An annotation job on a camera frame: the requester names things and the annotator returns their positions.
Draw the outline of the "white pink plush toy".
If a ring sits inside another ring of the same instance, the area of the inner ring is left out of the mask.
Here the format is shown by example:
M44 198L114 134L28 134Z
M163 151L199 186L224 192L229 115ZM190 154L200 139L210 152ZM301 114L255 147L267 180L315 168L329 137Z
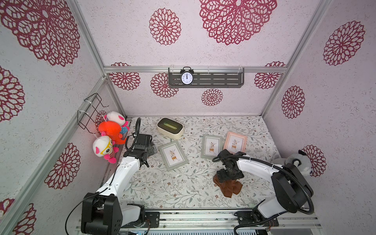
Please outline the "white pink plush toy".
M107 113L104 116L104 118L105 118L106 121L113 121L113 122L119 124L121 127L128 126L128 121L125 119L125 117L122 114L120 114L118 112L111 111L111 112Z

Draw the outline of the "cream tissue box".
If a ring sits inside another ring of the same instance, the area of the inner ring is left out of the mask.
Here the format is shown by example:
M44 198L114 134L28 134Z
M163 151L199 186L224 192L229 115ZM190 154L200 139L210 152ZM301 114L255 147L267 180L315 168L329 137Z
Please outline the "cream tissue box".
M159 120L157 130L173 140L179 140L185 132L184 125L167 117Z

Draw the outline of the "orange plush toy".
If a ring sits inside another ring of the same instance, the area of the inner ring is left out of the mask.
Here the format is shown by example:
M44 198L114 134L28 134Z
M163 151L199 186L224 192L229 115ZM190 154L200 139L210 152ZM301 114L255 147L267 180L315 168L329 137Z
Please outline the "orange plush toy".
M117 145L124 145L126 139L123 140L121 132L121 126L113 121L104 121L98 125L98 130L101 135L110 137L111 140Z

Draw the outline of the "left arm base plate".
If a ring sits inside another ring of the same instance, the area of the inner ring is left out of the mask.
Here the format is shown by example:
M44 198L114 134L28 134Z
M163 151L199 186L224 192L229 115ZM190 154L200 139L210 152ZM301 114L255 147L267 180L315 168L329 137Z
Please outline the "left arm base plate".
M145 218L131 222L128 225L130 228L159 228L160 224L160 213L147 211Z

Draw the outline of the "black alarm clock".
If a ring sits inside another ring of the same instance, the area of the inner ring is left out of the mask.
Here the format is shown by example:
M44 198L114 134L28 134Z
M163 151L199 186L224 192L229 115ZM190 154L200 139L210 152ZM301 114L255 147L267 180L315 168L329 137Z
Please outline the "black alarm clock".
M191 85L194 80L194 70L189 67L185 66L180 70L180 78L183 85Z

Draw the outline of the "pink picture frame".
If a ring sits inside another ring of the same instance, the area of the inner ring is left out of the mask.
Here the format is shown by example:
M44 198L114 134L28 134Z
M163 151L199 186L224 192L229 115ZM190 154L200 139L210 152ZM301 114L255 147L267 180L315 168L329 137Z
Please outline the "pink picture frame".
M245 152L246 145L247 136L234 132L228 132L223 149L235 154L237 152Z

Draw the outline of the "brown cloth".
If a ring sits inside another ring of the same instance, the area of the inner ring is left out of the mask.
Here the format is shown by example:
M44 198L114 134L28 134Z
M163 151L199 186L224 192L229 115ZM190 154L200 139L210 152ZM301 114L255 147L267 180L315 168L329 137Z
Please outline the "brown cloth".
M227 180L220 183L217 174L213 177L213 182L220 187L223 195L228 198L231 198L233 194L238 195L243 187L243 184L237 180Z

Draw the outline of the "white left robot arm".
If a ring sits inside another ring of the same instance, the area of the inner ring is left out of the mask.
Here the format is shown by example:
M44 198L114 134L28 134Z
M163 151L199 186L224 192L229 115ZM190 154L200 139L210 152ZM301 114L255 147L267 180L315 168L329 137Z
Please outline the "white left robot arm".
M136 134L132 146L109 180L82 201L81 232L89 235L117 235L125 225L141 227L146 224L145 207L140 204L120 205L118 197L130 188L133 175L147 159L157 153L152 136Z

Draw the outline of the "grey wall shelf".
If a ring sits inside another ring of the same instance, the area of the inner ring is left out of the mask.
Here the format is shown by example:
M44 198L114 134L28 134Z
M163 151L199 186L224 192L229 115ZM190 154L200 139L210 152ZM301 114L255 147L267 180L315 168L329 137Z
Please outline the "grey wall shelf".
M244 68L236 72L199 72L194 73L191 85L183 85L180 70L168 68L167 81L170 88L241 88L244 85Z

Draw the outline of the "green picture frame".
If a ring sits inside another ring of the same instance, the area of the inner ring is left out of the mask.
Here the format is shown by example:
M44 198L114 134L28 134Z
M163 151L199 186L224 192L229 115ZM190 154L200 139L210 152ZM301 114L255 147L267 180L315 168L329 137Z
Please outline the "green picture frame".
M180 143L171 143L158 147L167 171L174 170L189 163Z
M213 159L221 151L222 138L215 135L203 135L201 157L203 159Z

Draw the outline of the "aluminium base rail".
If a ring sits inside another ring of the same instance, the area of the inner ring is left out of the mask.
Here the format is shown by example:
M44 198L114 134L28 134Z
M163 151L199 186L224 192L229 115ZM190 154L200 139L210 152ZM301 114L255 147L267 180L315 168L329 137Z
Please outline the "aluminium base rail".
M146 210L159 212L159 228L130 228L123 226L119 233L148 232L150 235L322 235L322 226L315 214L284 213L277 217L278 227L245 227L238 228L237 211L251 209L178 209L178 210Z

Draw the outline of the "grey husky plush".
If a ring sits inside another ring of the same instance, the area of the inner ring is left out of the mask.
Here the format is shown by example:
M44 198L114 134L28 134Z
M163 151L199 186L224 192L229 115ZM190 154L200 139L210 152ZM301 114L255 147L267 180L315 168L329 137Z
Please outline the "grey husky plush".
M302 150L299 150L298 153L294 153L287 158L282 158L280 155L275 155L269 162L275 165L286 165L288 163L293 164L298 168L304 177L310 176L312 172L312 163L310 158Z

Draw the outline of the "white plush with glasses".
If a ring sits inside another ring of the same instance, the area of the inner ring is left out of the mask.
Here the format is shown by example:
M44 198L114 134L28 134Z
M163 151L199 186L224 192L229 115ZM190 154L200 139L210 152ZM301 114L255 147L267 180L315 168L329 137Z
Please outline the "white plush with glasses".
M115 142L109 136L101 136L93 142L93 151L96 156L115 164L117 162L115 154L119 152L119 148L114 147L114 144Z

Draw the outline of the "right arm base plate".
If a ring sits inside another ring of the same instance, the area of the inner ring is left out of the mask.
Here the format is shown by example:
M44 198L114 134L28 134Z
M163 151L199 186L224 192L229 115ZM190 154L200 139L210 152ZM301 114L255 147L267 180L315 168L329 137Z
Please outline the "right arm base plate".
M260 213L254 211L237 211L234 214L238 220L238 228L245 227L278 227L277 218L265 218Z

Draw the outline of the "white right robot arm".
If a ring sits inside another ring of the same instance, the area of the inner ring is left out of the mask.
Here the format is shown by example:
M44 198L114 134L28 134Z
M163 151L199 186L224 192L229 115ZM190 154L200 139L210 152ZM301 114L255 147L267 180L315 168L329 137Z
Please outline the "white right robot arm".
M286 212L314 213L314 191L298 169L305 165L301 158L277 164L252 158L244 152L233 154L225 149L212 161L222 162L224 166L216 173L219 183L242 179L244 172L272 183L275 195L260 202L251 212L251 221L255 224L265 223Z

